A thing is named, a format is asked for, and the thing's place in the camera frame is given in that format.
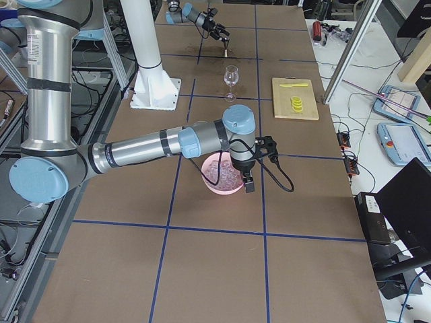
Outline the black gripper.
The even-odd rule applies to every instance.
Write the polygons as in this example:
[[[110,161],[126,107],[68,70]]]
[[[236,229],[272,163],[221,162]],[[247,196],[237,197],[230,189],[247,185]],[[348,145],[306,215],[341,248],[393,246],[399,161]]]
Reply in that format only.
[[[225,42],[224,37],[229,37],[230,33],[224,29],[220,24],[217,24],[210,18],[205,18],[203,23],[203,29],[209,33],[210,36],[215,36],[215,39],[220,42]]]
[[[254,158],[250,158],[247,160],[239,160],[235,159],[231,155],[231,161],[233,167],[238,170],[242,174],[242,179],[244,180],[244,188],[246,193],[252,193],[255,191],[255,183],[251,178],[252,169],[256,164],[256,160]]]

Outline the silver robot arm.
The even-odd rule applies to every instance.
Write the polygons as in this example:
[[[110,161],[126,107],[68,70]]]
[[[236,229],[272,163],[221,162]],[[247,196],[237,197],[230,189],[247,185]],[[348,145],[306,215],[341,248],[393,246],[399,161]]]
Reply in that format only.
[[[28,138],[9,182],[22,198],[49,203],[86,180],[113,168],[173,155],[199,157],[227,151],[254,189],[255,117],[245,105],[226,109],[219,120],[164,129],[112,143],[77,145],[71,137],[72,42],[82,28],[101,19],[95,1],[20,1],[18,19],[28,41]]]
[[[168,24],[191,23],[196,28],[207,32],[206,36],[204,33],[201,34],[203,38],[210,36],[214,40],[221,41],[224,46],[228,46],[230,33],[225,26],[214,20],[218,13],[216,8],[210,7],[207,11],[199,11],[191,3],[185,3],[182,7],[180,1],[167,1],[167,4],[166,22]]]

